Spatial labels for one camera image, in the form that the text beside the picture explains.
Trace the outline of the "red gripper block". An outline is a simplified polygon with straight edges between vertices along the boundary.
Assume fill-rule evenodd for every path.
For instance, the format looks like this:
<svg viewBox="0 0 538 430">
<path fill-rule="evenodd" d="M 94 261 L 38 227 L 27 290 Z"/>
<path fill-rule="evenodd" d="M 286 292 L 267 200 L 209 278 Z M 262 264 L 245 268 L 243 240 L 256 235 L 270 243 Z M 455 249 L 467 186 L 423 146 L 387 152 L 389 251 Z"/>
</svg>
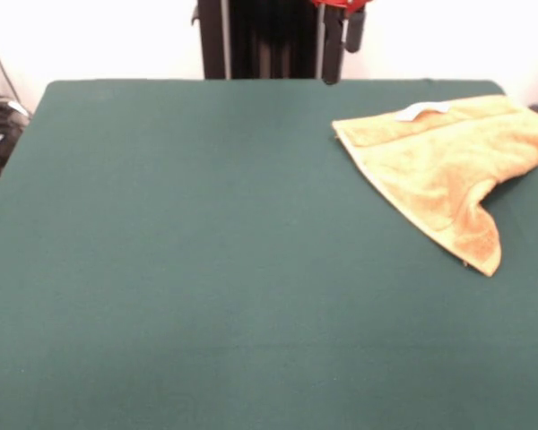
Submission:
<svg viewBox="0 0 538 430">
<path fill-rule="evenodd" d="M 343 60 L 343 10 L 347 16 L 345 49 L 349 53 L 360 50 L 366 10 L 369 0 L 312 0 L 315 5 L 325 5 L 324 10 L 324 82 L 333 85 L 339 82 Z"/>
</svg>

